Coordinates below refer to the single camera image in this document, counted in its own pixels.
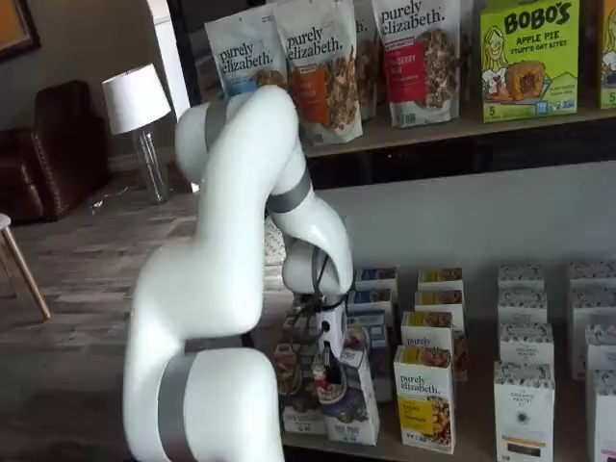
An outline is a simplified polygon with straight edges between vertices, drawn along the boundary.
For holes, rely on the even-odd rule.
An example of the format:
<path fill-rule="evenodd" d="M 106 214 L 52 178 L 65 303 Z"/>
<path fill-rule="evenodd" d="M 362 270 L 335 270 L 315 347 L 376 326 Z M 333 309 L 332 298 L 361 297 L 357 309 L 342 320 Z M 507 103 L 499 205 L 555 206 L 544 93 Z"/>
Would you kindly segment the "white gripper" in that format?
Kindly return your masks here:
<path fill-rule="evenodd" d="M 339 380 L 339 366 L 335 355 L 344 348 L 347 331 L 347 310 L 344 301 L 322 306 L 315 314 L 319 348 L 327 381 Z"/>

